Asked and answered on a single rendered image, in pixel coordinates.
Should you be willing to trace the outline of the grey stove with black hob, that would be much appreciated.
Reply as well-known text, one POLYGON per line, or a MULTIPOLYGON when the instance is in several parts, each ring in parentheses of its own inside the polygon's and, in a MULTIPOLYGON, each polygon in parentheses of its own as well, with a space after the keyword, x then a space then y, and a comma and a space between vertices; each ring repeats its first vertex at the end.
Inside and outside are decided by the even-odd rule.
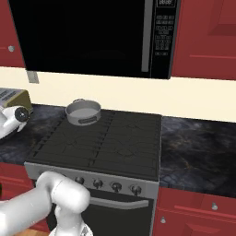
POLYGON ((118 194, 153 200, 149 236, 152 236, 159 191, 161 116, 140 112, 103 110, 92 125, 75 126, 65 118, 54 127, 47 147, 59 146, 65 164, 59 172, 75 180, 83 177, 92 190, 115 193, 113 183, 120 183, 118 194), (95 180, 103 186, 96 189, 95 180), (134 195, 132 185, 141 187, 134 195))

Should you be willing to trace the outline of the grey metal pot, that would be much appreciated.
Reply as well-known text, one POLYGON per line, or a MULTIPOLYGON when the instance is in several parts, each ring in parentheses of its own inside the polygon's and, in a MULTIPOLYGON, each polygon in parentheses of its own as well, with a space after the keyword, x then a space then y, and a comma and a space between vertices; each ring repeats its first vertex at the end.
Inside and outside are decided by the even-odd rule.
POLYGON ((101 118, 101 106, 94 100, 74 100, 65 108, 65 114, 70 124, 86 126, 95 124, 101 118))

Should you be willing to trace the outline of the olive and grey toaster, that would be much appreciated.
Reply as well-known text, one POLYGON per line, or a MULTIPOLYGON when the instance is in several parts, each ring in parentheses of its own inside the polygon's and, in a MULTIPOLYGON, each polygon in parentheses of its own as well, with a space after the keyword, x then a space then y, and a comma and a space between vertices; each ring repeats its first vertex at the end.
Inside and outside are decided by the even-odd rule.
POLYGON ((25 89, 0 88, 0 106, 24 106, 29 113, 33 113, 30 95, 25 89))

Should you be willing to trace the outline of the black oven door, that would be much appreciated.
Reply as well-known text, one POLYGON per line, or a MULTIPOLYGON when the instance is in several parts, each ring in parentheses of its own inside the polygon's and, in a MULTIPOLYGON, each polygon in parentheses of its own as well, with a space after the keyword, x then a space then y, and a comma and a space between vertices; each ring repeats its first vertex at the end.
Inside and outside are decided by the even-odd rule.
MULTIPOLYGON (((90 191, 91 197, 119 202, 148 200, 148 206, 137 209, 117 209, 90 204, 82 213, 85 223, 91 228, 93 236, 149 236, 152 219, 153 200, 144 197, 109 193, 101 190, 90 191)), ((56 227, 55 204, 46 218, 50 231, 56 227)))

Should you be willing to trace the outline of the red drawer front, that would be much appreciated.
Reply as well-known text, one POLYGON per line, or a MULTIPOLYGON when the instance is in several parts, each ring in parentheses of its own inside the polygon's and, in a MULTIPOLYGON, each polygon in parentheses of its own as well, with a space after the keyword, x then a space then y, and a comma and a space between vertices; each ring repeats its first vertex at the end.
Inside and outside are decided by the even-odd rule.
POLYGON ((33 188, 24 166, 0 162, 0 200, 8 200, 33 188))
POLYGON ((160 187, 158 208, 236 220, 236 198, 160 187), (212 210, 212 203, 218 210, 212 210))

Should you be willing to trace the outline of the red cupboard door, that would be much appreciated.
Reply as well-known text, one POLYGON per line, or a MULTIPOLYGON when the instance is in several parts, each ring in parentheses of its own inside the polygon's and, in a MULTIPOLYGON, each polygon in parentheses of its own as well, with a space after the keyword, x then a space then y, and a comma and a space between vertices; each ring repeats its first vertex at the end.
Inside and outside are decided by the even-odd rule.
POLYGON ((236 80, 236 0, 182 0, 175 77, 236 80))
POLYGON ((0 0, 0 66, 25 67, 7 0, 0 0), (10 52, 8 46, 15 46, 10 52))
POLYGON ((236 236, 236 221, 159 208, 153 236, 236 236))

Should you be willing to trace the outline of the grey wall socket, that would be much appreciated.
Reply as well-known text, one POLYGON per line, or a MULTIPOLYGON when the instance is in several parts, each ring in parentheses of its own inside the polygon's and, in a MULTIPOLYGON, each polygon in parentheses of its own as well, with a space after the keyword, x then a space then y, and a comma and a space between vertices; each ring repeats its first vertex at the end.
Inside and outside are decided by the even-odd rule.
POLYGON ((29 79, 29 83, 35 83, 35 84, 39 84, 39 78, 38 78, 38 74, 36 71, 26 71, 28 79, 29 79))

